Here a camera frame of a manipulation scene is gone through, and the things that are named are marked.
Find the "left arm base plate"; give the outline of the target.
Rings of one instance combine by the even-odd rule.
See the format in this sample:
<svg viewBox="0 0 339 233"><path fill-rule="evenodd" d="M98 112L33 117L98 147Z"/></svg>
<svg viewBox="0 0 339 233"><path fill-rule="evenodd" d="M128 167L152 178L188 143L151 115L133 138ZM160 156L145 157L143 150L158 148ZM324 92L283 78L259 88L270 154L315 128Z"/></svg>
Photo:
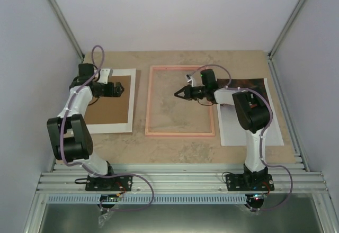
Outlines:
<svg viewBox="0 0 339 233"><path fill-rule="evenodd" d="M114 178L88 177L86 180L86 191L131 191L132 176L119 176Z"/></svg>

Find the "pink picture frame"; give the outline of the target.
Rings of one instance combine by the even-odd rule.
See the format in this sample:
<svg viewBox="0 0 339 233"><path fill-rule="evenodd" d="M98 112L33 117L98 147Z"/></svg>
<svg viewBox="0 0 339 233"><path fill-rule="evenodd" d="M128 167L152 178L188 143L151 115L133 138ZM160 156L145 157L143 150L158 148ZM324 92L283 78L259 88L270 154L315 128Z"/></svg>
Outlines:
<svg viewBox="0 0 339 233"><path fill-rule="evenodd" d="M198 70L201 65L158 65L151 66L149 71L148 95L147 95L147 109L145 119L145 136L147 137L214 137L216 135L215 122L212 107L208 107L209 116L209 132L152 132L150 130L151 123L151 100L153 91L153 73L155 71L172 71L172 70Z"/></svg>

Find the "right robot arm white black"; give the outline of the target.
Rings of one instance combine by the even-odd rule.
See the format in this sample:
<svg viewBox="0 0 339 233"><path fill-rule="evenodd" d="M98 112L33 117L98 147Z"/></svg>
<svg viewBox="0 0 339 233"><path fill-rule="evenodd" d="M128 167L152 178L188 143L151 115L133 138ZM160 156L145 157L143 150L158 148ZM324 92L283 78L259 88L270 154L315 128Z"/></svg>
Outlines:
<svg viewBox="0 0 339 233"><path fill-rule="evenodd" d="M194 86L193 76L186 75L188 84L176 91L174 96L188 101L205 98L211 104L230 104L235 107L237 120L246 131L247 154L241 178L247 189L255 190L268 177L264 147L267 129L273 118L269 103L256 86L222 86L217 82L212 69L200 71L200 76L202 85Z"/></svg>

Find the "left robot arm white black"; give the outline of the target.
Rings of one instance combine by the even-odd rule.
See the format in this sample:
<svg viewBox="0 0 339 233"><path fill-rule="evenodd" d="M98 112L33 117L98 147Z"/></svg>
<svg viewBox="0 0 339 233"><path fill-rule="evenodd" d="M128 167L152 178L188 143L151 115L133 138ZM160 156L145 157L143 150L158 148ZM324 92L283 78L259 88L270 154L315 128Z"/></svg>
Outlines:
<svg viewBox="0 0 339 233"><path fill-rule="evenodd" d="M56 160L85 168L104 190L111 190L116 177L110 163L94 152L93 140L84 120L92 99L120 97L124 87L110 82L113 70L94 64L78 65L78 75L69 86L69 98L57 117L48 119L47 130Z"/></svg>

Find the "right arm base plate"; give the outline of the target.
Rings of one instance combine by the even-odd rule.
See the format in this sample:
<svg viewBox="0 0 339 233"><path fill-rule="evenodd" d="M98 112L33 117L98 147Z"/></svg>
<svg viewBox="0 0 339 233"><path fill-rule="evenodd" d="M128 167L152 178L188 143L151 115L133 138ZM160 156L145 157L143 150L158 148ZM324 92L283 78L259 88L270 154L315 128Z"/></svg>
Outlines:
<svg viewBox="0 0 339 233"><path fill-rule="evenodd" d="M235 191L274 191L274 182L271 174L256 180L254 182L245 181L244 175L242 174L226 174L224 180L229 192Z"/></svg>

